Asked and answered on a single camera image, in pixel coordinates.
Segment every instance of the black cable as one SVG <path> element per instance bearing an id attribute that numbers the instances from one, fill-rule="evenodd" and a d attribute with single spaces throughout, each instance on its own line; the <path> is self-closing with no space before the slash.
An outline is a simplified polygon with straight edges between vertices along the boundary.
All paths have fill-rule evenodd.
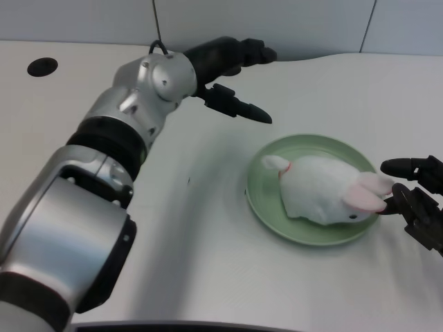
<path id="1" fill-rule="evenodd" d="M 152 52 L 154 52 L 155 46 L 158 46 L 159 48 L 161 48 L 161 50 L 163 51 L 163 54 L 168 54 L 168 50 L 166 49 L 165 44 L 160 39 L 157 39 L 152 42 L 149 54 L 152 54 Z"/>
<path id="2" fill-rule="evenodd" d="M 157 9 L 155 7 L 155 0 L 152 0 L 152 8 L 154 9 L 154 17 L 155 17 L 155 25 L 157 27 L 157 35 L 159 36 L 159 39 L 161 40 L 159 17 L 157 16 Z"/>

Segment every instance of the table surface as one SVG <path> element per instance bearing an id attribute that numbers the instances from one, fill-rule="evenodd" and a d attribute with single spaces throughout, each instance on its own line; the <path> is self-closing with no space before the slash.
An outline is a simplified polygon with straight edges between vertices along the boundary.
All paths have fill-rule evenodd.
<path id="1" fill-rule="evenodd" d="M 142 46 L 0 42 L 0 220 L 75 131 L 115 70 Z M 39 57 L 59 68 L 26 73 Z M 299 246 L 274 235 L 244 195 L 251 157 L 276 138 L 318 133 L 374 165 L 443 159 L 443 57 L 334 55 L 246 68 L 218 82 L 272 125 L 188 98 L 169 116 L 129 208 L 137 238 L 111 298 L 74 322 L 213 321 L 306 332 L 441 331 L 443 259 L 381 218 L 359 240 Z"/>

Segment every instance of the green plate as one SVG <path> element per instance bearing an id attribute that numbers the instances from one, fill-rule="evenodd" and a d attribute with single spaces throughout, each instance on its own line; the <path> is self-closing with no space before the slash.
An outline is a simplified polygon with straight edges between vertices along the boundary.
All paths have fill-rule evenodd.
<path id="1" fill-rule="evenodd" d="M 288 160 L 308 155 L 326 156 L 341 159 L 362 172 L 375 172 L 375 169 L 356 149 L 325 136 L 294 135 L 268 144 L 252 160 L 246 193 L 260 220 L 277 234 L 311 246 L 331 246 L 360 237 L 377 221 L 378 216 L 373 215 L 359 223 L 322 226 L 304 218 L 289 218 L 280 196 L 278 173 L 265 169 L 260 161 L 267 154 L 275 154 Z"/>

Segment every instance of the stuffed bunny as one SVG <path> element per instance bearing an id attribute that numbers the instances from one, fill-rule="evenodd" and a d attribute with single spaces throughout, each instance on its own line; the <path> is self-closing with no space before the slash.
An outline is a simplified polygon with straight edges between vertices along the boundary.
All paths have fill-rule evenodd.
<path id="1" fill-rule="evenodd" d="M 280 191 L 290 218 L 303 216 L 321 225 L 356 223 L 383 211 L 379 198 L 391 193 L 394 182 L 336 159 L 303 156 L 293 162 L 264 156 L 267 169 L 278 170 Z"/>

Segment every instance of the white wall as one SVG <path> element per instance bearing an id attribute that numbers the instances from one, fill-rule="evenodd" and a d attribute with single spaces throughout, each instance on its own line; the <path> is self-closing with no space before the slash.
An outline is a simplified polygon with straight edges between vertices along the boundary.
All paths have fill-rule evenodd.
<path id="1" fill-rule="evenodd" d="M 378 0 L 363 52 L 443 55 L 443 0 Z"/>
<path id="2" fill-rule="evenodd" d="M 360 51 L 374 0 L 157 0 L 163 41 L 185 50 L 220 35 L 263 39 L 279 59 Z"/>
<path id="3" fill-rule="evenodd" d="M 148 45 L 150 0 L 0 0 L 0 39 Z"/>
<path id="4" fill-rule="evenodd" d="M 283 60 L 443 55 L 443 0 L 375 1 L 156 0 L 156 9 L 172 50 L 230 35 L 263 39 Z M 152 0 L 0 0 L 3 40 L 149 45 L 157 37 Z"/>

